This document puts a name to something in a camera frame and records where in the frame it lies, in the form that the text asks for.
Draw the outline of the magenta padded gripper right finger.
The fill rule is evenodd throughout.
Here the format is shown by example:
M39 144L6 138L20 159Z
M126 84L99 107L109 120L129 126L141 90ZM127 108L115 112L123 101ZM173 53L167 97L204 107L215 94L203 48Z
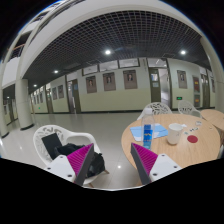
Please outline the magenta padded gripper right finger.
M143 185L147 185L181 170L181 167L168 155L157 155L149 149L135 143L131 144L131 155Z

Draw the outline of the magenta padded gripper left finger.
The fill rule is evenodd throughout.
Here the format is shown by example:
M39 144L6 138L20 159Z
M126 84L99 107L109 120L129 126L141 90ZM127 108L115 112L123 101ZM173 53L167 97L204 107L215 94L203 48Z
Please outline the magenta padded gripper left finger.
M91 143L68 156L57 156L45 170L76 185L82 186L93 156L94 144Z

